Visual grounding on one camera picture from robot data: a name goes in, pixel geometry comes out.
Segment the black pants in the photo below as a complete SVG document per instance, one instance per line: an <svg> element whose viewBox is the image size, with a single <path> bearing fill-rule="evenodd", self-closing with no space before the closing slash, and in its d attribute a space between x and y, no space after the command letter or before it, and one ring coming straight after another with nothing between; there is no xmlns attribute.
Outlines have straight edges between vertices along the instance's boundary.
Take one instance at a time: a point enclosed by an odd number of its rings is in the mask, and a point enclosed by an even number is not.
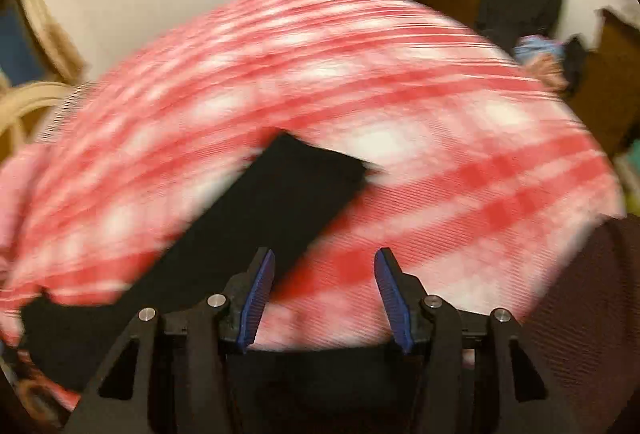
<svg viewBox="0 0 640 434"><path fill-rule="evenodd" d="M282 132L115 303L24 306L20 347L51 381L80 392L134 315L190 308L245 272L262 246L281 281L366 186L367 165Z"/></svg>

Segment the red plaid bed sheet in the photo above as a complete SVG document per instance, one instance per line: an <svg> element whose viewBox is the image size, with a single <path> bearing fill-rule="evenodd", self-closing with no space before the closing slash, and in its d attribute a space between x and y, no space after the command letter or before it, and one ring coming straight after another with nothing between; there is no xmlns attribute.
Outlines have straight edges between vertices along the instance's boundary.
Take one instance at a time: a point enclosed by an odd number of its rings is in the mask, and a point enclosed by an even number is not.
<svg viewBox="0 0 640 434"><path fill-rule="evenodd" d="M280 131L363 160L366 189L276 284L258 350L390 334L391 248L452 304L528 315L576 246L624 215L605 153L502 50L407 0L235 0L104 74L52 145L1 337L21 310L114 303Z"/></svg>

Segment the pink folded quilt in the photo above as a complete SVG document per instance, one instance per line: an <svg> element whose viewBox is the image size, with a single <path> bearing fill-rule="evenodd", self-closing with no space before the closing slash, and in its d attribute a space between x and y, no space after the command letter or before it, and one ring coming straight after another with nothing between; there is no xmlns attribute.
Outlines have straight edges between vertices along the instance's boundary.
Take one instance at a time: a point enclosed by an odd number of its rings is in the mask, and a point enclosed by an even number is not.
<svg viewBox="0 0 640 434"><path fill-rule="evenodd" d="M1 287L21 263L37 186L50 163L52 145L26 145L1 167Z"/></svg>

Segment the cream round headboard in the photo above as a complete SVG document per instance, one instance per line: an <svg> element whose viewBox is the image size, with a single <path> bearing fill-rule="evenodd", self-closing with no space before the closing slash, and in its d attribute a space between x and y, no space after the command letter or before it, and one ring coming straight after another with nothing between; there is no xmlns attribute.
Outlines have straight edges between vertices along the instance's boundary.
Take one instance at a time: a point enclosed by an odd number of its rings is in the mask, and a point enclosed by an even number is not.
<svg viewBox="0 0 640 434"><path fill-rule="evenodd" d="M72 88L64 83L30 82L1 87L1 162L13 156L35 136L36 127Z"/></svg>

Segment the beige floral curtain right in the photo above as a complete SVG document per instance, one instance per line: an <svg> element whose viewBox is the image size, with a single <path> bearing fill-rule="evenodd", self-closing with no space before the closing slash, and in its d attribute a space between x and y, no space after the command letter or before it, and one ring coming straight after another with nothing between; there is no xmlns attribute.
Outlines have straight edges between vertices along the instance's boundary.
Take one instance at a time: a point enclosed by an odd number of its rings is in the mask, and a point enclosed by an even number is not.
<svg viewBox="0 0 640 434"><path fill-rule="evenodd" d="M75 85L84 79L86 63L45 0L17 0L49 76Z"/></svg>

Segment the dark window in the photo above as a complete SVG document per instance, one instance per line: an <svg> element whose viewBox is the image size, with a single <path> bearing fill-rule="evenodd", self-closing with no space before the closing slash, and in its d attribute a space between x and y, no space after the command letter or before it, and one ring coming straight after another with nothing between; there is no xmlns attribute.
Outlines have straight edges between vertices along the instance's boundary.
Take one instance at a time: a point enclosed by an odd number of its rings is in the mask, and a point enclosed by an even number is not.
<svg viewBox="0 0 640 434"><path fill-rule="evenodd" d="M16 5L1 11L1 70L12 85L43 80L43 67Z"/></svg>

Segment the black bag near door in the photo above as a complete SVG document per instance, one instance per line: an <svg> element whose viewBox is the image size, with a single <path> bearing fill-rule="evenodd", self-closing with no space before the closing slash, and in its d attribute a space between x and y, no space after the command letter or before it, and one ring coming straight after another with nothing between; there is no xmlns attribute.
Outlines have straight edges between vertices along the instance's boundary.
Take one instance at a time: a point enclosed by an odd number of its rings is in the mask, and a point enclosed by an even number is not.
<svg viewBox="0 0 640 434"><path fill-rule="evenodd" d="M563 0L480 0L475 30L512 55L520 38L550 36Z"/></svg>

